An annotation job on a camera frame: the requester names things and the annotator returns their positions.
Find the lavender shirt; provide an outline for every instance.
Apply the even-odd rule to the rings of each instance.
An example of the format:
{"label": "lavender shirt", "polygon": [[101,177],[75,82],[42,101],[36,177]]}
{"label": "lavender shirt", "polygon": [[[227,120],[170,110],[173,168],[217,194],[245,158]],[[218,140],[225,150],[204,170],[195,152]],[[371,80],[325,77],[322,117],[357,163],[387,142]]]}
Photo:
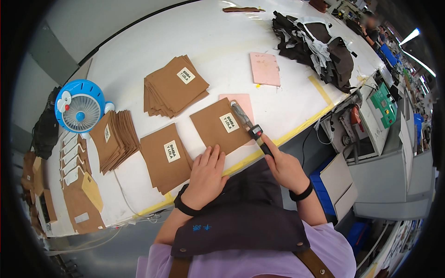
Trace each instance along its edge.
{"label": "lavender shirt", "polygon": [[[309,226],[303,221],[311,249],[335,277],[354,277],[356,261],[352,248],[332,223]],[[153,244],[147,257],[139,257],[136,278],[168,278],[173,257],[171,246]],[[226,250],[194,256],[189,277],[251,278],[261,274],[283,277],[313,277],[292,253],[270,250]]]}

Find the black bag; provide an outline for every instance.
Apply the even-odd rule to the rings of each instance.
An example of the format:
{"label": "black bag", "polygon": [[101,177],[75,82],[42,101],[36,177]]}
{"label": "black bag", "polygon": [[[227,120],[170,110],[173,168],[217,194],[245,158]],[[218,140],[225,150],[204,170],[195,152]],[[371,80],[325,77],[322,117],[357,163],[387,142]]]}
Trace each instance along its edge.
{"label": "black bag", "polygon": [[61,87],[54,87],[46,103],[45,110],[32,129],[32,146],[38,157],[48,159],[57,144],[59,123],[54,113],[54,104]]}

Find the hand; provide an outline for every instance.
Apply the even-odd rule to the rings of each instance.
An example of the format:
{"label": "hand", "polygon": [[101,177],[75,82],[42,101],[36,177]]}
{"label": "hand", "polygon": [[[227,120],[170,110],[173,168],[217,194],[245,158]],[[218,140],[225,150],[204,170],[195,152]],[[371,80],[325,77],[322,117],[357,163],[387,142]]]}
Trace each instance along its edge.
{"label": "hand", "polygon": [[304,173],[300,161],[292,155],[280,151],[264,133],[261,135],[261,139],[275,157],[273,159],[267,154],[265,158],[277,182],[297,195],[303,193],[309,186],[309,179]]}
{"label": "hand", "polygon": [[196,157],[189,186],[181,195],[183,204],[194,210],[202,209],[218,197],[229,179],[229,176],[221,177],[226,154],[219,153],[219,145],[214,147],[210,155],[211,151],[212,147],[209,146],[204,154]]}

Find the green control box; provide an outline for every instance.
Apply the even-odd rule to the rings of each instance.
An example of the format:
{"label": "green control box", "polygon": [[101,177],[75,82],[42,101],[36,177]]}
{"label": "green control box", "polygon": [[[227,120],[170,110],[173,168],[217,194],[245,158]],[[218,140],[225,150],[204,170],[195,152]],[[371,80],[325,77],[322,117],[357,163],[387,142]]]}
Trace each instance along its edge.
{"label": "green control box", "polygon": [[380,88],[369,98],[371,99],[372,104],[374,104],[374,107],[382,112],[383,117],[381,120],[383,126],[387,129],[396,121],[397,104],[391,102],[390,94],[385,83],[382,83]]}

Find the yellow tape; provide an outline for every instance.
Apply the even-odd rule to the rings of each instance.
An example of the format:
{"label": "yellow tape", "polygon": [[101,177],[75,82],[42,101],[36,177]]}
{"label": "yellow tape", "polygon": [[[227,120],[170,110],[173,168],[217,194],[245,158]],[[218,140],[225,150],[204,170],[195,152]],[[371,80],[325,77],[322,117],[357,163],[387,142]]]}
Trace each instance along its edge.
{"label": "yellow tape", "polygon": [[[296,129],[294,129],[294,130],[288,132],[287,134],[285,134],[284,136],[282,136],[280,139],[272,140],[274,142],[274,144],[278,147],[281,146],[282,144],[286,143],[293,137],[295,137],[297,134],[299,134],[300,132],[305,130],[307,127],[311,126],[313,123],[318,121],[318,119],[320,119],[323,115],[325,115],[326,113],[328,113],[329,111],[331,111],[334,108],[334,103],[329,98],[327,93],[324,91],[323,87],[321,87],[321,85],[318,83],[317,79],[314,76],[309,76],[308,79],[311,81],[311,83],[315,86],[315,88],[321,94],[321,96],[326,101],[328,106],[326,108],[324,108],[323,110],[321,110],[320,112],[318,112],[317,114],[315,114],[314,116],[312,116],[311,118],[309,118],[309,120],[305,121],[302,125],[298,126]],[[222,173],[222,175],[230,176],[231,174],[248,166],[249,164],[251,164],[251,162],[259,159],[263,155],[264,155],[263,151],[259,149],[256,152],[254,152],[254,153],[250,154],[249,156],[247,156],[246,158],[244,158],[243,160],[241,160],[240,162],[238,162],[237,164],[233,165],[229,169],[225,170]],[[160,208],[162,208],[164,206],[173,204],[174,198],[171,196],[170,192],[167,193],[165,195],[165,197],[166,197],[165,201],[163,201],[159,204],[153,205],[153,206],[139,212],[139,215],[149,214],[149,213],[155,212],[156,210],[159,210]]]}

